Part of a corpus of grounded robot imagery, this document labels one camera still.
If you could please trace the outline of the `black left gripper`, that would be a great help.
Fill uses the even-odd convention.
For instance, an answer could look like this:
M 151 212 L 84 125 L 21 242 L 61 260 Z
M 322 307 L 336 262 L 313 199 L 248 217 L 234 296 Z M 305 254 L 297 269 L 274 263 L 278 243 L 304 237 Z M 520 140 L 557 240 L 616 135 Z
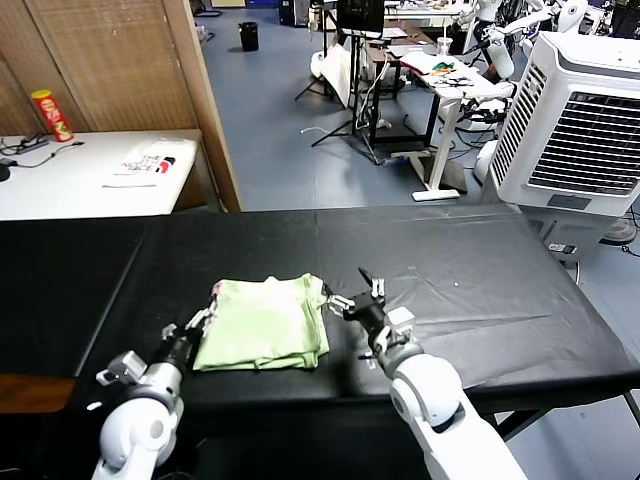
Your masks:
M 168 363 L 179 371 L 190 371 L 201 343 L 201 334 L 207 333 L 215 317 L 216 307 L 217 295 L 214 294 L 208 299 L 207 305 L 187 322 L 185 329 L 194 331 L 176 333 L 178 326 L 175 323 L 166 325 L 161 331 L 162 342 L 154 355 L 154 362 Z

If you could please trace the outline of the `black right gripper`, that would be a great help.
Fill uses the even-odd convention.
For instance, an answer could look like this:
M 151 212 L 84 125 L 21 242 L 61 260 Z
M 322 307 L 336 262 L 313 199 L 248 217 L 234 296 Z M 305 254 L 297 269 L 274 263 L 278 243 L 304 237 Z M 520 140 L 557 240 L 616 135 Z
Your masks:
M 347 298 L 335 293 L 324 283 L 322 292 L 326 297 L 326 305 L 335 315 L 344 314 L 346 321 L 359 323 L 367 334 L 378 334 L 385 320 L 385 280 L 362 267 L 358 271 L 369 286 L 369 292 Z

